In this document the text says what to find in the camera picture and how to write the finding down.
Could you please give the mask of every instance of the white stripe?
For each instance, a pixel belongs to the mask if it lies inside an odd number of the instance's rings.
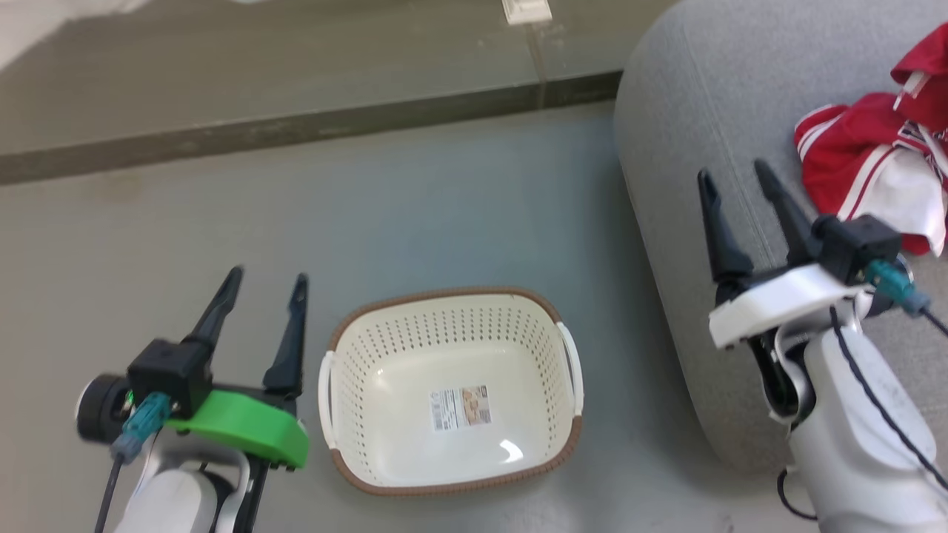
[[[869,154],[869,157],[866,158],[866,162],[863,163],[863,166],[860,167],[859,173],[856,175],[856,179],[852,182],[852,185],[849,186],[849,192],[846,194],[846,200],[843,202],[843,205],[839,208],[837,216],[840,220],[849,220],[849,217],[852,216],[852,210],[856,207],[856,200],[859,199],[859,193],[863,190],[863,187],[866,185],[866,181],[871,181],[875,176],[879,175],[879,172],[882,171],[883,165],[879,164],[879,168],[876,169],[876,172],[872,175],[872,169],[876,168],[876,164],[885,156],[885,154],[892,150],[892,147],[887,144],[880,144],[876,147],[875,150]]]
[[[819,126],[816,126],[815,128],[813,128],[813,130],[812,130],[810,133],[807,134],[806,137],[804,137],[804,138],[800,141],[801,146],[798,148],[798,152],[800,153],[800,160],[801,160],[801,161],[802,161],[804,158],[806,158],[807,152],[810,151],[810,148],[811,148],[812,145],[816,142],[816,140],[817,140],[818,138],[820,138],[821,135],[825,134],[825,133],[827,132],[827,130],[829,130],[830,127],[831,127],[833,124],[835,124],[836,121],[839,120],[839,118],[842,117],[842,116],[843,116],[843,115],[837,115],[836,118],[834,118],[833,120],[830,120],[830,121],[828,121],[828,122],[823,122],[823,123],[820,124]]]
[[[928,145],[928,149],[932,151],[932,158],[935,160],[935,164],[938,165],[939,170],[941,170],[941,175],[948,176],[948,156],[941,150],[941,144],[932,137],[932,132],[928,131],[928,128],[925,126],[919,124],[919,131],[921,132],[921,136],[925,138],[925,144]]]
[[[799,128],[800,124],[802,124],[806,119],[812,117],[813,115],[816,115],[817,113],[822,113],[823,111],[826,111],[827,109],[830,109],[831,107],[835,107],[835,106],[836,106],[835,103],[831,103],[829,105],[824,105],[823,107],[817,107],[816,109],[813,109],[812,111],[810,111],[810,113],[807,113],[806,115],[804,115],[803,118],[800,119],[796,123],[793,129],[796,130],[797,128]]]
[[[905,80],[905,85],[902,86],[902,90],[912,95],[912,98],[916,98],[930,79],[931,76],[928,74],[925,74],[921,70],[916,70],[908,77],[908,80]]]
[[[811,127],[809,130],[807,130],[806,133],[804,133],[804,134],[800,137],[800,141],[796,143],[796,152],[799,154],[799,153],[800,153],[800,150],[803,150],[803,144],[807,142],[807,139],[809,139],[811,135],[813,135],[814,133],[816,133],[816,130],[820,129],[822,126],[824,126],[824,125],[826,125],[827,123],[829,123],[830,120],[827,120],[826,122],[820,122],[820,123],[816,124],[815,126]]]

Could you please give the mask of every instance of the black cable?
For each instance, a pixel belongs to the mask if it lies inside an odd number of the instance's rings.
[[[921,314],[924,315],[929,322],[932,323],[935,327],[939,329],[942,335],[948,337],[948,325],[945,325],[944,322],[940,321],[938,317],[932,314],[931,310],[928,307],[923,307],[921,309]]]
[[[918,447],[908,438],[908,435],[902,431],[902,428],[896,424],[895,420],[892,419],[892,416],[889,415],[888,411],[883,407],[882,402],[879,401],[879,398],[876,397],[875,393],[872,392],[872,389],[869,388],[869,384],[866,382],[866,377],[863,376],[863,372],[859,370],[859,366],[856,364],[856,360],[852,358],[852,354],[849,352],[849,347],[846,345],[846,339],[843,338],[843,330],[839,325],[839,317],[836,316],[836,308],[829,308],[829,315],[832,317],[832,329],[836,333],[836,338],[839,340],[839,348],[843,351],[843,357],[846,358],[846,361],[849,363],[849,368],[852,370],[852,374],[856,377],[856,381],[859,381],[859,384],[863,386],[863,391],[866,392],[866,397],[869,398],[869,401],[872,402],[872,405],[876,406],[876,409],[879,410],[879,414],[883,416],[883,420],[888,424],[889,428],[892,428],[892,431],[899,436],[899,440],[905,444],[905,447],[909,449],[916,457],[919,458],[921,465],[928,470],[933,476],[935,476],[935,481],[939,483],[941,488],[948,490],[948,481],[945,481],[944,476],[941,475],[938,469],[935,468],[931,462],[921,454]]]
[[[816,520],[817,520],[817,519],[816,519],[816,515],[814,515],[814,514],[807,514],[807,513],[803,512],[803,511],[797,509],[797,508],[794,507],[793,505],[790,505],[790,501],[787,500],[787,495],[784,494],[784,492],[783,492],[783,482],[786,481],[786,480],[787,480],[787,469],[783,469],[783,470],[780,471],[780,475],[776,476],[776,494],[777,494],[777,496],[780,497],[780,503],[783,504],[783,506],[787,507],[787,510],[790,511],[790,512],[792,512],[792,513],[793,513],[794,515],[796,515],[797,517],[802,518],[803,520],[809,520],[809,521],[811,521],[811,522],[816,522]]]
[[[122,458],[117,457],[116,462],[112,464],[109,481],[105,484],[105,493],[102,494],[102,505],[99,507],[99,519],[96,520],[95,533],[102,533],[105,530],[105,519],[109,516],[109,505],[112,504],[112,493],[116,491],[116,482],[119,480],[121,465]]]

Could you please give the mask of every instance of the teal cable connector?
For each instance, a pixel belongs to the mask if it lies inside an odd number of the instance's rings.
[[[904,272],[879,259],[866,267],[866,281],[913,318],[921,316],[921,311],[932,302],[927,294],[915,288]]]
[[[113,460],[129,465],[141,453],[141,447],[165,425],[172,415],[172,400],[164,393],[151,393],[122,424],[121,435],[109,447]]]

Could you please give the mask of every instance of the gray mat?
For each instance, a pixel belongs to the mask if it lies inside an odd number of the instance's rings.
[[[241,263],[213,365],[223,381],[260,382],[294,276],[312,284],[301,402],[311,460],[270,475],[258,531],[815,531],[783,510],[774,480],[729,473],[702,437],[609,105],[0,188],[0,249],[0,530],[91,528],[109,460],[75,435],[82,386],[122,371],[150,339],[186,334]],[[330,332],[363,303],[484,284],[538,291],[573,331],[586,379],[573,458],[449,498],[349,486],[315,406]],[[112,524],[138,468],[119,480]]]

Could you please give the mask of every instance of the white cloth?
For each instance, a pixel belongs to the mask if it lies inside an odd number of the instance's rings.
[[[0,70],[66,21],[127,13],[149,0],[0,0]]]
[[[932,253],[941,255],[945,243],[945,201],[925,157],[904,148],[892,149],[869,179],[864,199],[850,218],[871,214],[908,235],[922,235]]]

